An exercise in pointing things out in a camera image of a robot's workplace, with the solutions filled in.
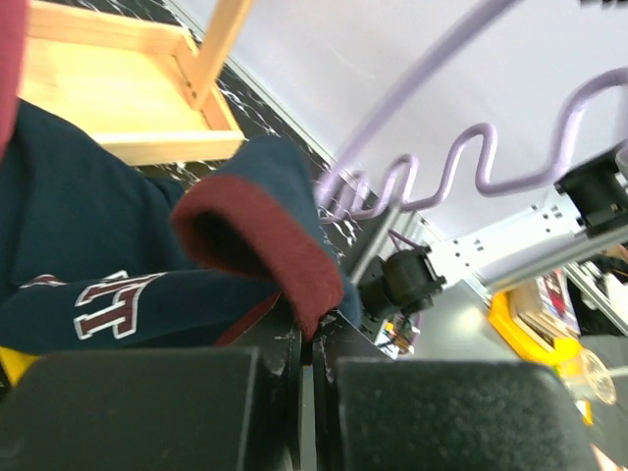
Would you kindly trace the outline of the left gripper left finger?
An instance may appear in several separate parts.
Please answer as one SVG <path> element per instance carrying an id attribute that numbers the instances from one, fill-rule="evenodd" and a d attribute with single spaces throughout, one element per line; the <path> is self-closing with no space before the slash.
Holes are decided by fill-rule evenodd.
<path id="1" fill-rule="evenodd" d="M 266 321 L 236 344 L 36 361 L 1 406 L 5 470 L 279 470 L 301 336 Z"/>

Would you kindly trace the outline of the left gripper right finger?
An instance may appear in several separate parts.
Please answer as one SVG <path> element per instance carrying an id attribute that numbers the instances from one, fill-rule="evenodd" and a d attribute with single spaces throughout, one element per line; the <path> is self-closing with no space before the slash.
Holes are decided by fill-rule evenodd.
<path id="1" fill-rule="evenodd" d="M 312 343 L 322 470 L 595 470 L 571 394 L 543 365 L 392 360 L 339 315 Z"/>

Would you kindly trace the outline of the navy tank top maroon trim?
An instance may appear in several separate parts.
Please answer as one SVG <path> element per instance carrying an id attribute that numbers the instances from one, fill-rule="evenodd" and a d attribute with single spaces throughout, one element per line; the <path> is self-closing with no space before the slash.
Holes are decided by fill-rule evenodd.
<path id="1" fill-rule="evenodd" d="M 288 302 L 359 325 L 308 159 L 258 136 L 189 189 L 21 102 L 1 163 L 1 343 L 20 352 L 225 344 Z"/>

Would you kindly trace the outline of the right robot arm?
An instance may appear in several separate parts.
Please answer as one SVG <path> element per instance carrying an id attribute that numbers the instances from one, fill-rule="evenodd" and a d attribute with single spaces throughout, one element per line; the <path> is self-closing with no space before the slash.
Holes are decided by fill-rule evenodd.
<path id="1" fill-rule="evenodd" d="M 627 238 L 627 146 L 567 173 L 539 203 L 474 234 L 432 244 L 393 231 L 392 211 L 351 273 L 368 313 L 382 318 L 432 306 L 463 281 L 484 298 Z"/>

